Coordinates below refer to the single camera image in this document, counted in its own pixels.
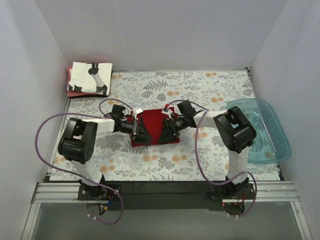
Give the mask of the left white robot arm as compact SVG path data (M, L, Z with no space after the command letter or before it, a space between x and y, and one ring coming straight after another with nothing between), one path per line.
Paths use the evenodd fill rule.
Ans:
M58 153L70 161L81 175L80 185L95 200L101 200L111 191L101 184L103 174L91 160L96 136L106 133L124 133L138 144L150 145L153 140L143 123L143 118L134 114L127 120L126 108L115 104L111 113L103 118L70 118L58 144Z

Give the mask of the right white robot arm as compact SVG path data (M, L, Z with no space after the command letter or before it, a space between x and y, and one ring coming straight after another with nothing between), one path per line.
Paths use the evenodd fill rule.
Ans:
M250 147L257 132L241 109L237 106L224 111L196 111L189 100L182 100L177 105L180 115L169 114L163 120L163 128L158 143L167 144L178 138L180 131L186 128L215 128L228 149L228 172L223 182L213 182L205 175L198 154L194 149L195 159L202 177L210 184L208 196L212 198L237 199L244 197L249 188L249 179L253 177L247 171Z

